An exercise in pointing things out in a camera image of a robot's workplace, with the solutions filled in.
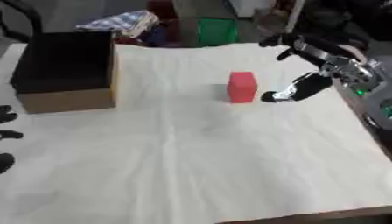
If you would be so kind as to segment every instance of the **robotic hand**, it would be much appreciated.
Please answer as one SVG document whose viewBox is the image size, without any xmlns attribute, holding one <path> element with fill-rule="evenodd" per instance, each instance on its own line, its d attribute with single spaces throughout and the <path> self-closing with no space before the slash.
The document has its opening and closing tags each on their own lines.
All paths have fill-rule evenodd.
<svg viewBox="0 0 392 224">
<path fill-rule="evenodd" d="M 288 46 L 277 60 L 295 54 L 318 68 L 295 79 L 284 91 L 264 93 L 262 101 L 301 101 L 329 88 L 337 79 L 368 124 L 392 131 L 392 57 L 368 59 L 353 46 L 294 33 L 268 38 L 260 46 Z"/>
<path fill-rule="evenodd" d="M 321 38 L 294 33 L 268 38 L 260 46 L 288 46 L 289 49 L 282 52 L 277 60 L 298 55 L 318 67 L 318 71 L 295 79 L 284 91 L 264 93 L 264 102 L 301 101 L 329 88 L 333 84 L 332 78 L 339 78 L 345 83 L 368 82 L 372 78 L 371 66 L 376 63 L 368 61 L 352 46 L 339 46 Z"/>
</svg>

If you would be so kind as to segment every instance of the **chair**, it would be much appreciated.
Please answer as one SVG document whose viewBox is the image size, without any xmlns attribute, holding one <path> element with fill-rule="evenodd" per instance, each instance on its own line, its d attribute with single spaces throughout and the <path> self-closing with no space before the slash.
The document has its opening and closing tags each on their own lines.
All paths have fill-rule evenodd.
<svg viewBox="0 0 392 224">
<path fill-rule="evenodd" d="M 200 46 L 224 46 L 235 42 L 238 42 L 238 30 L 233 19 L 203 17 L 199 20 Z"/>
<path fill-rule="evenodd" d="M 20 0 L 0 0 L 0 2 L 10 6 L 12 9 L 16 11 L 21 12 L 29 19 L 32 27 L 32 35 L 39 35 L 43 32 L 41 16 L 29 4 L 24 3 Z M 9 39 L 15 39 L 23 43 L 27 43 L 30 40 L 30 37 L 28 35 L 10 30 L 10 28 L 3 20 L 3 13 L 1 11 L 0 11 L 0 28 L 3 30 L 4 36 Z"/>
</svg>

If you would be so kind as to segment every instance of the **cardboard box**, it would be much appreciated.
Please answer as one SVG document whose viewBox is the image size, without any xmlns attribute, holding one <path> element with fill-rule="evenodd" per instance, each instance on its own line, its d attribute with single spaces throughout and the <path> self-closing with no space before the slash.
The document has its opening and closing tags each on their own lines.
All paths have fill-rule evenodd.
<svg viewBox="0 0 392 224">
<path fill-rule="evenodd" d="M 109 32 L 45 33 L 26 47 L 10 83 L 31 114 L 112 108 L 116 63 Z"/>
</svg>

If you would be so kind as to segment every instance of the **floor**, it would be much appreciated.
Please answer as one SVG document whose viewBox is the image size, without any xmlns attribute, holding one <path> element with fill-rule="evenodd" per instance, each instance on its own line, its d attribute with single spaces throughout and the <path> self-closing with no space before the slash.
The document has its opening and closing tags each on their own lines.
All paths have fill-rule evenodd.
<svg viewBox="0 0 392 224">
<path fill-rule="evenodd" d="M 125 11 L 135 11 L 146 8 L 147 0 L 25 0 L 33 5 L 41 14 L 45 32 L 69 32 L 75 25 L 83 24 L 97 18 L 119 14 Z M 173 0 L 178 15 L 184 19 L 182 35 L 189 39 L 192 46 L 196 32 L 196 18 L 219 17 L 235 18 L 231 6 L 225 0 Z M 30 32 L 28 21 L 16 12 L 3 9 L 4 17 L 10 27 Z M 258 40 L 256 28 L 247 19 L 239 20 L 241 42 L 256 42 Z M 0 38 L 0 55 L 3 55 L 11 43 L 6 38 Z M 390 54 L 392 45 L 372 42 L 372 54 Z M 389 223 L 386 217 L 370 217 L 360 219 L 344 219 L 326 221 L 325 223 Z"/>
</svg>

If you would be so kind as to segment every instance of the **folded cloth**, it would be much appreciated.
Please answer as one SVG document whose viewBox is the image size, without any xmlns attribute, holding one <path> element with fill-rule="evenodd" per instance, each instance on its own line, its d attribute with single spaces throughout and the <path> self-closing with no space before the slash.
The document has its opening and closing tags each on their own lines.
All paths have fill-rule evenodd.
<svg viewBox="0 0 392 224">
<path fill-rule="evenodd" d="M 147 10 L 136 10 L 98 19 L 88 24 L 76 25 L 76 28 L 87 31 L 111 31 L 130 38 L 137 38 L 158 22 L 159 18 L 155 14 Z"/>
</svg>

